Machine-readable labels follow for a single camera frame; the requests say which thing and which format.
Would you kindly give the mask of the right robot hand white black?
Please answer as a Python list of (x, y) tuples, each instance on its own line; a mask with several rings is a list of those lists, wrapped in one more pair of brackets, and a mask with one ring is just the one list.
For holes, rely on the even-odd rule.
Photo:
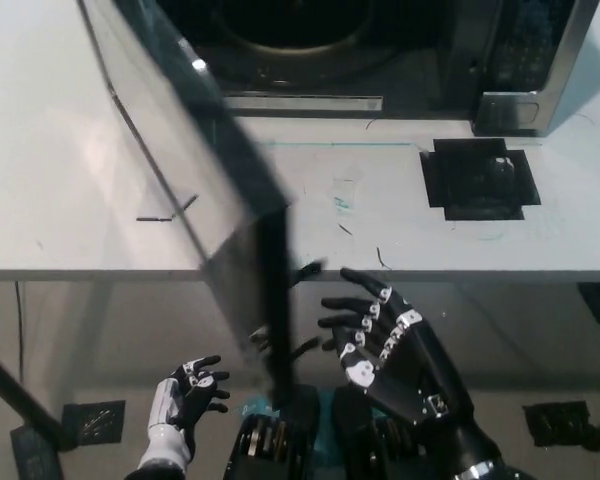
[(348, 383), (414, 427), (472, 422), (473, 402), (430, 322), (373, 276), (349, 268), (340, 275), (371, 295), (321, 301), (336, 312), (318, 321), (332, 333), (322, 349), (336, 353)]

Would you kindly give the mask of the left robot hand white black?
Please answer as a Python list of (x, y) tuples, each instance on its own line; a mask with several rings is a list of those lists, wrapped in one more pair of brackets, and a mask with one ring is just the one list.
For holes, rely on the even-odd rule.
[(210, 370), (220, 361), (219, 355), (188, 361), (159, 382), (148, 428), (170, 425), (178, 431), (192, 431), (204, 413), (226, 413), (228, 407), (221, 400), (228, 399), (230, 394), (219, 388), (219, 382), (227, 380), (230, 374)]

